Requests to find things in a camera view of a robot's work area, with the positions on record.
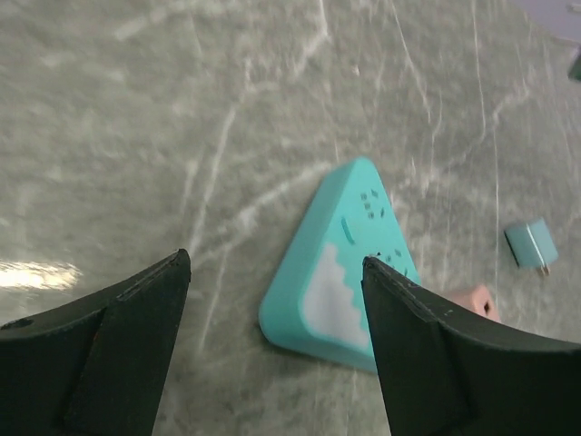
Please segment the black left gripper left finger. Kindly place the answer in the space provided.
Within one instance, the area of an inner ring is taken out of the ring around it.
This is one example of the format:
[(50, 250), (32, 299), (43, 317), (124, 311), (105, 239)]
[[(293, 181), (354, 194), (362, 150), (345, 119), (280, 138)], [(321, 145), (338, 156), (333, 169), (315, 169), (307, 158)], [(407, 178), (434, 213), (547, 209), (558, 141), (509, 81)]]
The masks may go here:
[(2, 434), (152, 434), (190, 280), (181, 249), (2, 325)]

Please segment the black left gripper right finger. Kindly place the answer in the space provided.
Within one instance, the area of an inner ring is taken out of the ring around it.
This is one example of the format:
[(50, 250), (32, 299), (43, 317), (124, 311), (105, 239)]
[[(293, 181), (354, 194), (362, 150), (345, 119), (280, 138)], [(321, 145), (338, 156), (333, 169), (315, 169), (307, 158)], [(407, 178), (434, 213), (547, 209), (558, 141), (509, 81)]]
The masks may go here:
[(381, 260), (361, 287), (395, 435), (577, 435), (580, 347), (494, 322)]

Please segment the pink plug adapter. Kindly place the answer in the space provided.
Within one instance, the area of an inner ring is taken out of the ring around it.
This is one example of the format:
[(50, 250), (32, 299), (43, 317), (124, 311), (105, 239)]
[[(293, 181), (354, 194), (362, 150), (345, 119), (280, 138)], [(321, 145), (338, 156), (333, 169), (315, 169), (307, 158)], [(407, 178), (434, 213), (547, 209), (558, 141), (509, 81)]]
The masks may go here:
[(484, 284), (449, 292), (447, 298), (464, 309), (486, 317), (491, 321), (501, 322), (494, 299)]

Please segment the teal triangular power strip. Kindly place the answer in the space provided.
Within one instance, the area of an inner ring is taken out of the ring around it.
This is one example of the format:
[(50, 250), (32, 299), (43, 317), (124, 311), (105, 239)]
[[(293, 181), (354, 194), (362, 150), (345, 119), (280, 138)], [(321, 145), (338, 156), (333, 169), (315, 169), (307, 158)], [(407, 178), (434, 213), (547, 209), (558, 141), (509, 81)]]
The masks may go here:
[(261, 302), (265, 338), (375, 372), (360, 284), (369, 256), (420, 281), (379, 172), (358, 157), (326, 175), (314, 195)]

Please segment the green plug adapter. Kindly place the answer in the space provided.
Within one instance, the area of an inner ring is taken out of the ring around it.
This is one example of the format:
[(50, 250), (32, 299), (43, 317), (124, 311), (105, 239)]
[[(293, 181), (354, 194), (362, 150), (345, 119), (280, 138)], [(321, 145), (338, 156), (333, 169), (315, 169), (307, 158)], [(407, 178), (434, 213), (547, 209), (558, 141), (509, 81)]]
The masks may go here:
[(575, 50), (567, 77), (572, 81), (581, 82), (581, 46)]

